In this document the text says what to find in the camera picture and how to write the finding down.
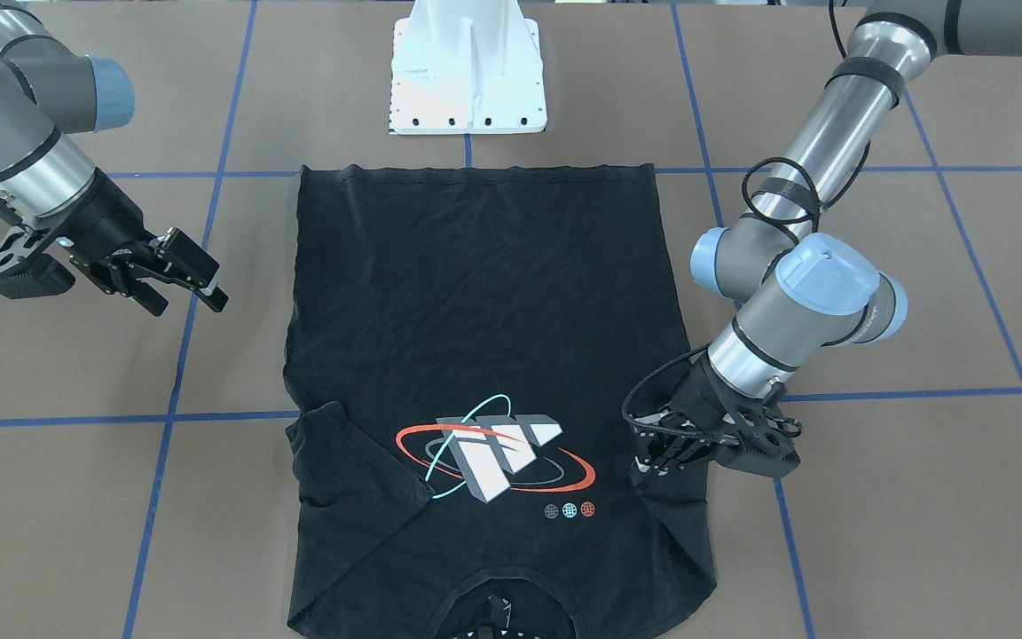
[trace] light blue curved line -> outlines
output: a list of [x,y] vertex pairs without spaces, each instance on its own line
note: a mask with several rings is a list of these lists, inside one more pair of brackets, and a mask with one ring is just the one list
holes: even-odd
[[[475,413],[479,412],[480,408],[483,408],[483,406],[486,406],[487,404],[494,403],[494,401],[500,400],[501,398],[503,400],[507,401],[507,404],[508,404],[508,417],[510,417],[511,416],[511,398],[507,397],[506,395],[499,394],[499,395],[494,395],[494,396],[487,397],[486,400],[480,401],[480,403],[477,404],[477,405],[475,405],[475,408],[472,408],[470,410],[470,412],[467,413],[467,416],[465,418],[462,418],[461,421],[470,420],[470,418],[472,418],[472,417],[475,416]],[[444,444],[440,445],[439,450],[437,450],[436,454],[434,455],[433,462],[431,462],[431,464],[428,465],[428,472],[425,472],[425,482],[429,481],[429,478],[431,478],[431,476],[433,476],[433,470],[436,469],[436,464],[438,464],[439,458],[444,455],[444,450],[448,449],[448,445],[450,444],[450,442],[452,441],[452,438],[454,438],[454,437],[455,437],[455,431],[452,431],[452,432],[450,432],[450,433],[447,435],[447,438],[444,438]],[[440,493],[440,494],[437,494],[437,495],[433,495],[433,499],[439,499],[440,497],[448,497],[449,495],[455,493],[455,491],[460,490],[460,487],[462,487],[463,485],[465,485],[465,483],[466,482],[460,482],[460,483],[458,483],[458,485],[455,486],[454,489],[449,490],[447,493]]]

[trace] printed logo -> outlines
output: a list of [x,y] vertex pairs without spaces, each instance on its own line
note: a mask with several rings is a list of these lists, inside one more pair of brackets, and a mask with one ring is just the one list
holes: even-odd
[[[507,401],[506,415],[475,415],[496,400]],[[409,449],[410,438],[419,433],[439,436],[425,441],[423,445],[423,453],[429,461],[415,456]],[[578,454],[557,447],[562,456],[544,454],[540,457],[536,454],[537,448],[543,449],[561,433],[559,421],[547,415],[512,415],[511,398],[496,395],[472,408],[465,416],[440,417],[434,424],[401,429],[397,433],[397,446],[410,460],[428,468],[425,481],[431,481],[434,472],[459,481],[454,488],[434,495],[434,499],[448,497],[467,486],[472,497],[490,504],[508,490],[516,493],[573,493],[591,487],[597,472]],[[451,452],[454,462],[443,460],[446,452]],[[571,482],[568,474],[580,475],[582,478]],[[508,478],[509,475],[513,475],[514,480]],[[574,514],[578,514],[575,505],[568,506]]]

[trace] white bracket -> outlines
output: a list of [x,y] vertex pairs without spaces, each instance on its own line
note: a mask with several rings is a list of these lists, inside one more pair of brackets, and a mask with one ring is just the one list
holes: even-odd
[[539,24],[515,0],[415,0],[413,13],[397,21],[389,133],[545,127]]

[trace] white mounting plate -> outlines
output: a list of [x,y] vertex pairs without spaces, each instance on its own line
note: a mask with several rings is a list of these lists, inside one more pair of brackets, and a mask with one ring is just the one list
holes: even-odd
[[[539,24],[523,17],[540,51]],[[405,36],[409,17],[393,27],[393,57]],[[478,96],[450,96],[439,82],[430,78],[401,77],[393,73],[389,97],[388,132],[393,135],[462,135],[539,133],[547,129],[547,94],[542,69],[537,74],[506,74],[486,93]]]

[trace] blue cap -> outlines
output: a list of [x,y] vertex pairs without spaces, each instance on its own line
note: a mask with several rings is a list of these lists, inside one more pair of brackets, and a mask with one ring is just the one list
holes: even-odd
[[97,87],[97,126],[93,131],[118,129],[133,120],[137,97],[133,84],[121,64],[108,57],[89,56],[93,64],[93,84]]
[[776,279],[792,300],[823,315],[863,311],[880,274],[863,254],[826,233],[811,233],[776,266]]
[[909,295],[904,294],[904,286],[901,286],[900,282],[896,279],[891,278],[889,275],[885,275],[884,272],[881,274],[889,286],[893,288],[893,315],[889,319],[889,324],[885,327],[885,330],[881,332],[875,339],[870,339],[868,343],[863,344],[875,344],[880,343],[881,339],[888,338],[893,333],[895,333],[901,325],[904,324],[904,317],[910,314],[910,299]]
[[701,235],[693,246],[693,259],[690,261],[696,283],[721,294],[721,286],[716,283],[716,244],[721,243],[725,231],[725,227],[717,226]]

